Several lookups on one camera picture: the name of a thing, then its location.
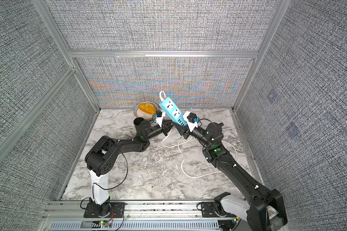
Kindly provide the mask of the teal power strip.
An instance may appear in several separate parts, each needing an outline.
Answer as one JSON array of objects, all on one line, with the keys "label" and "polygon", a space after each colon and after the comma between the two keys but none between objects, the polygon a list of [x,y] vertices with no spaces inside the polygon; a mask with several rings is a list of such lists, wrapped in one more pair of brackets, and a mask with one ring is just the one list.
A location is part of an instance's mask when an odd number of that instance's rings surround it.
[{"label": "teal power strip", "polygon": [[188,125],[184,120],[183,113],[170,97],[161,98],[159,106],[174,123],[184,127]]}]

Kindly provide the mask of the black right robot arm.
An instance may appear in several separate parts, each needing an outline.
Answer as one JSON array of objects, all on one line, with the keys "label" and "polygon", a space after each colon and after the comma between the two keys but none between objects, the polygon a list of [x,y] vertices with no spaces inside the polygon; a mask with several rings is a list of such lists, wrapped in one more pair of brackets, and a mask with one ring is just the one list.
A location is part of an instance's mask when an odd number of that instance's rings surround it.
[{"label": "black right robot arm", "polygon": [[244,170],[224,147],[223,123],[210,123],[206,129],[175,124],[184,138],[192,136],[203,146],[206,160],[224,173],[245,198],[241,202],[228,192],[215,198],[216,212],[224,216],[232,214],[245,219],[253,231],[277,231],[287,224],[288,218],[281,193],[270,190]]}]

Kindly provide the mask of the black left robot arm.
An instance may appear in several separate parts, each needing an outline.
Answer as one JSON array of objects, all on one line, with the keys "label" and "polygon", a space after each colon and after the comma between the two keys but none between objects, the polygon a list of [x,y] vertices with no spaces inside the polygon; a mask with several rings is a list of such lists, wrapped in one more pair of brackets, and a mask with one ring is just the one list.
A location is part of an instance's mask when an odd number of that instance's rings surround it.
[{"label": "black left robot arm", "polygon": [[122,213],[115,209],[124,209],[124,203],[113,206],[110,202],[109,190],[115,187],[109,187],[109,172],[120,155],[126,158],[126,153],[145,151],[150,145],[151,138],[160,134],[167,136],[174,125],[168,119],[164,119],[161,125],[153,125],[149,120],[139,117],[134,120],[134,126],[136,135],[133,138],[113,139],[102,136],[86,155],[85,162],[92,182],[92,196],[84,208],[85,218],[122,217]]}]

